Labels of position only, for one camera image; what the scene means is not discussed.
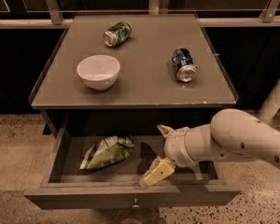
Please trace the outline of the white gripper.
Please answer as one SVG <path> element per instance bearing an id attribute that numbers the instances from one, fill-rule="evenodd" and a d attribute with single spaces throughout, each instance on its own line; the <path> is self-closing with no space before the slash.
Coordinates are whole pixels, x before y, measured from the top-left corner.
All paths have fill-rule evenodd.
<path id="1" fill-rule="evenodd" d="M 158 156 L 141 177 L 139 184 L 142 187 L 151 187 L 175 172 L 175 167 L 190 167 L 195 161 L 186 149 L 186 134 L 189 127 L 174 130 L 169 126 L 157 125 L 157 129 L 165 138 L 164 154 L 166 158 Z"/>

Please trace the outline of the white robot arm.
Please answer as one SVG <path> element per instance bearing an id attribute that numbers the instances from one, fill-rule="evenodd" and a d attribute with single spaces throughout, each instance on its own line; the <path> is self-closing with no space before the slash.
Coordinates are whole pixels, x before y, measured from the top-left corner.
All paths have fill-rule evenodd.
<path id="1" fill-rule="evenodd" d="M 140 179 L 150 187 L 173 174 L 177 167 L 200 161 L 247 161 L 258 159 L 280 169 L 280 132 L 268 125 L 280 109 L 280 78 L 254 117 L 228 108 L 217 112 L 211 122 L 195 128 L 173 129 L 159 125 L 165 138 L 165 157 L 156 158 Z"/>

